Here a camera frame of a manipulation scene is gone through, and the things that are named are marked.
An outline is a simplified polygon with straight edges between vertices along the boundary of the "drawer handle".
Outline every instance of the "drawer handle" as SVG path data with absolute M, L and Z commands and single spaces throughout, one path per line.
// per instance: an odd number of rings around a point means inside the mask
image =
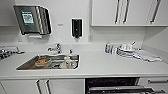
M 155 12 L 154 12 L 154 14 L 153 14 L 153 17 L 152 17 L 152 20 L 150 21 L 150 23 L 153 23 L 153 22 L 155 21 L 156 14 L 157 14 L 157 11 L 158 11 L 160 2 L 161 2 L 161 0 L 157 0 L 157 5 L 156 5 L 156 7 L 155 7 Z
M 152 83 L 168 83 L 168 80 L 166 80 L 166 81 L 151 81 L 151 80 L 148 80 L 148 84 L 152 84 Z
M 157 93 L 166 93 L 164 90 L 160 90 L 160 91 L 154 91 L 152 94 L 157 94 Z
M 37 88 L 38 88 L 38 90 L 39 90 L 39 93 L 42 94 L 42 93 L 41 93 L 41 89 L 40 89 L 40 84 L 39 84 L 39 82 L 40 82 L 40 80 L 37 80 L 36 84 L 37 84 Z
M 50 89 L 50 84 L 49 84 L 49 81 L 50 81 L 50 80 L 47 80 L 47 82 L 46 82 L 46 83 L 47 83 L 48 92 L 49 92 L 49 94 L 51 94 L 51 89 Z
M 130 2 L 130 0 L 127 0 L 127 6 L 126 6 L 125 17 L 124 17 L 123 23 L 125 23 L 127 21 L 129 2 Z
M 115 24 L 117 23 L 117 20 L 118 20 L 119 2 L 120 2 L 120 0 L 118 0 L 118 3 L 117 3 L 117 11 L 116 11 Z

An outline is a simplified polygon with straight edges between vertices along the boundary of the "sink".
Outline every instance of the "sink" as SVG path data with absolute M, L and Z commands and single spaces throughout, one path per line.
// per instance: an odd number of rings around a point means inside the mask
M 70 59 L 75 62 L 75 67 L 69 69 L 76 69 L 79 63 L 79 55 L 69 54 L 69 55 L 37 55 L 24 63 L 23 65 L 16 68 L 17 70 L 33 70 L 33 69 L 68 69 L 61 68 L 61 64 L 65 63 L 64 57 L 70 57 Z M 46 58 L 51 60 L 51 65 L 45 67 L 38 67 L 35 65 L 35 62 L 40 58 Z

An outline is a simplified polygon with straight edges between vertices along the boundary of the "chrome faucet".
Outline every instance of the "chrome faucet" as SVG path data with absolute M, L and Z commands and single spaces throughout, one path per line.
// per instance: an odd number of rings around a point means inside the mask
M 48 48 L 48 51 L 56 51 L 55 54 L 61 54 L 61 44 L 57 43 L 55 48 Z
M 56 51 L 57 51 L 58 54 L 61 53 L 61 44 L 60 43 L 56 44 Z

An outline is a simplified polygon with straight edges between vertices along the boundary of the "wall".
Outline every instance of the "wall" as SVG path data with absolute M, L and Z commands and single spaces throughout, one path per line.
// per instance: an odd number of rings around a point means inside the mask
M 34 45 L 61 44 L 112 44 L 135 43 L 141 47 L 145 27 L 90 27 L 90 0 L 15 0 L 16 5 L 40 5 L 49 10 L 52 33 L 42 39 L 22 36 L 18 27 L 0 27 L 0 46 L 19 45 L 22 48 Z M 71 19 L 83 19 L 83 36 L 76 42 L 71 36 Z
M 143 49 L 161 56 L 168 63 L 168 27 L 147 27 Z

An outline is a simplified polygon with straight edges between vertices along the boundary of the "black soap dispenser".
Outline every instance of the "black soap dispenser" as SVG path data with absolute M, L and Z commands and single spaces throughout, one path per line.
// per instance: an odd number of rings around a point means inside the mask
M 72 36 L 75 39 L 82 37 L 82 19 L 72 19 Z

